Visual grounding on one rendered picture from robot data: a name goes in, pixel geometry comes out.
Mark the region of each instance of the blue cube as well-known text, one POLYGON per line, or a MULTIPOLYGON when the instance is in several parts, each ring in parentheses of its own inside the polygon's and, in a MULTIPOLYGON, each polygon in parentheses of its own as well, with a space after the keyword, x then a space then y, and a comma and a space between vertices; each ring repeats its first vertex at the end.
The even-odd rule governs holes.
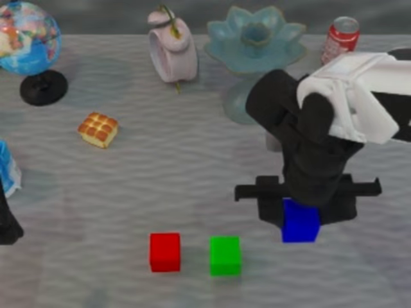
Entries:
POLYGON ((283 243, 313 243, 321 227, 319 210, 291 199, 283 200, 283 243))

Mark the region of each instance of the coca-cola can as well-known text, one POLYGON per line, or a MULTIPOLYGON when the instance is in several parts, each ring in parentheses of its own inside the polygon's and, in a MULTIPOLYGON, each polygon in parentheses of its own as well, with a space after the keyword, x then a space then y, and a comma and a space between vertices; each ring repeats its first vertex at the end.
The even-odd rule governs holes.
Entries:
POLYGON ((360 36, 360 24, 352 17, 339 17, 328 30, 327 40, 321 56, 326 64, 342 53, 354 51, 360 36))

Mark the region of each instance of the white robot arm casing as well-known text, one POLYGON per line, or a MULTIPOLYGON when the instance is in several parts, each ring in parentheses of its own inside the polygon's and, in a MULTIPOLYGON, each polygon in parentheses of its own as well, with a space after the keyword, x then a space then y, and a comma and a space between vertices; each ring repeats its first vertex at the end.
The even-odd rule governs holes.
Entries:
POLYGON ((355 142, 384 144, 399 126, 372 92, 411 96, 411 61, 387 53, 352 52, 333 61, 300 82, 300 108, 309 94, 327 97, 335 109, 329 134, 355 142))

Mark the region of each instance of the globe stand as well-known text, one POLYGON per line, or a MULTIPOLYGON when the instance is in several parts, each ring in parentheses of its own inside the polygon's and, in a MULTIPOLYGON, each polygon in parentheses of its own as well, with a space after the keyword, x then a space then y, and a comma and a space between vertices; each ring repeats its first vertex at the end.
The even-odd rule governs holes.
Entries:
POLYGON ((59 101, 68 88, 69 84, 62 73, 47 70, 26 77, 20 86, 20 96, 27 104, 42 107, 59 101))

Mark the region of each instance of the blue plastic bag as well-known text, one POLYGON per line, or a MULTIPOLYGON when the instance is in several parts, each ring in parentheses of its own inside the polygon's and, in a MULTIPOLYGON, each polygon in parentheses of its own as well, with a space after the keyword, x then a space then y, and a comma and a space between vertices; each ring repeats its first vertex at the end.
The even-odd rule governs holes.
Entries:
POLYGON ((17 167, 4 140, 0 140, 0 177, 6 198, 10 197, 16 189, 21 189, 21 170, 17 167))

